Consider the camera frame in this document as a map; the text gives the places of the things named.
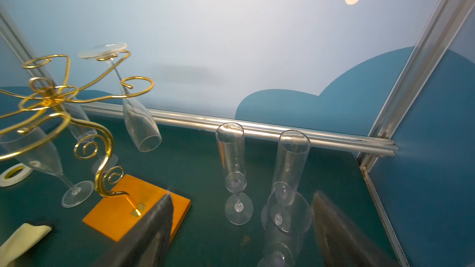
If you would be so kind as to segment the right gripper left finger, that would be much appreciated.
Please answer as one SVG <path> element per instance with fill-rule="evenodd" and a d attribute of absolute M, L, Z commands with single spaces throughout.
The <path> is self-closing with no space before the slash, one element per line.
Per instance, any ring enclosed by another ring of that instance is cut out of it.
<path fill-rule="evenodd" d="M 163 266 L 169 249 L 173 213 L 172 197 L 166 194 L 93 266 Z"/>

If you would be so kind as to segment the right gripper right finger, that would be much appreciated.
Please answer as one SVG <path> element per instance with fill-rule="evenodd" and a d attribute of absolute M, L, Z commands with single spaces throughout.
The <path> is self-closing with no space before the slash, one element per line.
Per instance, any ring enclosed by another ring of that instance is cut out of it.
<path fill-rule="evenodd" d="M 326 267 L 397 267 L 323 192 L 312 200 L 315 236 Z"/>

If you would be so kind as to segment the clear flute glass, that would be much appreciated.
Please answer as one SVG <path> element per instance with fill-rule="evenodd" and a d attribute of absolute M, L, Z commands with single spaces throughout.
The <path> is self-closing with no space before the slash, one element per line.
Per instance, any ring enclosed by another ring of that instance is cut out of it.
<path fill-rule="evenodd" d="M 73 117 L 76 119 L 81 119 L 85 121 L 89 121 L 89 117 L 86 115 L 84 110 L 79 104 L 74 104 L 74 103 L 64 103 L 63 104 L 64 109 Z M 73 134 L 75 139 L 79 142 L 82 139 L 84 139 L 88 135 L 94 135 L 97 134 L 97 131 L 92 128 L 88 127 L 82 127 L 82 126 L 77 126 L 74 124 L 68 125 L 68 129 L 70 132 Z M 101 162 L 103 161 L 105 156 L 105 153 L 103 150 L 99 150 L 98 153 L 96 154 L 96 162 L 92 165 L 92 173 L 95 174 L 100 167 Z M 115 154 L 111 155 L 110 161 L 105 168 L 106 170 L 113 168 L 116 166 L 118 163 L 118 156 Z"/>
<path fill-rule="evenodd" d="M 79 53 L 79 58 L 106 61 L 108 65 L 118 64 L 114 59 L 118 53 L 126 51 L 127 44 L 113 43 L 97 46 Z M 162 136 L 152 115 L 137 99 L 122 99 L 124 123 L 127 131 L 140 152 L 147 153 L 162 143 Z"/>
<path fill-rule="evenodd" d="M 277 191 L 277 200 L 285 206 L 294 203 L 310 148 L 302 132 L 288 130 L 280 135 L 271 192 Z"/>
<path fill-rule="evenodd" d="M 259 267 L 293 267 L 312 226 L 313 213 L 306 199 L 294 189 L 274 191 L 267 202 L 263 257 Z"/>
<path fill-rule="evenodd" d="M 245 170 L 245 136 L 243 127 L 235 122 L 224 123 L 215 132 L 225 177 L 225 187 L 231 193 L 225 204 L 227 220 L 237 226 L 248 223 L 254 213 L 247 187 Z"/>
<path fill-rule="evenodd" d="M 46 133 L 39 127 L 34 128 L 27 135 L 12 131 L 1 136 L 1 146 L 7 152 L 14 152 L 46 137 Z M 88 199 L 94 191 L 93 182 L 85 180 L 73 184 L 64 175 L 59 153 L 53 142 L 48 141 L 40 147 L 16 156 L 15 159 L 36 171 L 59 178 L 69 188 L 61 201 L 64 208 L 78 206 Z"/>

